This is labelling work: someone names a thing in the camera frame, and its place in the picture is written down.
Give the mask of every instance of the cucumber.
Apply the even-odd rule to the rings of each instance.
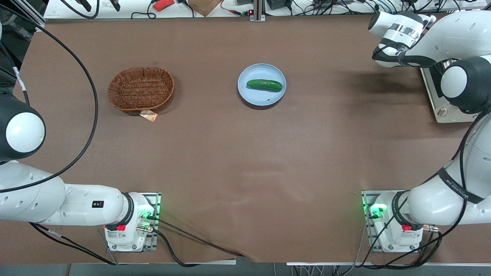
[[[283,85],[277,81],[269,80],[250,80],[247,82],[247,86],[257,90],[268,90],[273,92],[280,92],[283,89]]]

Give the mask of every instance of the plate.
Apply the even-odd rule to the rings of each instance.
[[[251,89],[247,86],[248,81],[257,79],[277,81],[283,85],[283,89],[280,92],[270,92]],[[237,88],[242,98],[248,103],[256,106],[269,106],[279,101],[285,94],[286,79],[283,73],[271,64],[257,63],[242,71],[237,81]]]

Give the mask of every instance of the brown basket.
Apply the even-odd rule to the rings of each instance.
[[[174,92],[174,79],[159,67],[134,67],[123,70],[108,87],[109,102],[122,111],[155,109]]]

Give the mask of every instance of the black sticker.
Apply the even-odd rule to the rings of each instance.
[[[92,202],[92,208],[103,208],[103,207],[104,207],[104,201],[103,200]]]

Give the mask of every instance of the desk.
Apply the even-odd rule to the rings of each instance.
[[[369,20],[48,23],[99,91],[93,143],[64,181],[162,192],[161,218],[256,262],[352,262],[364,224],[361,190],[419,185],[447,163],[469,126],[435,122],[416,69],[382,68],[370,59],[378,39],[367,31]],[[270,109],[245,105],[237,92],[239,74],[258,62],[286,76],[285,96]],[[111,79],[134,66],[163,67],[176,81],[155,122],[107,101]],[[45,144],[23,162],[58,171],[89,134],[89,83],[42,33],[34,35],[21,73],[47,125]],[[433,262],[491,263],[484,254],[491,249],[489,229],[457,227]],[[104,254],[94,227],[53,230]],[[3,264],[95,262],[25,222],[2,221],[0,233]],[[183,261],[231,258],[175,233],[168,237]],[[156,252],[116,258],[171,261],[161,241]],[[374,254],[373,261],[381,258]]]

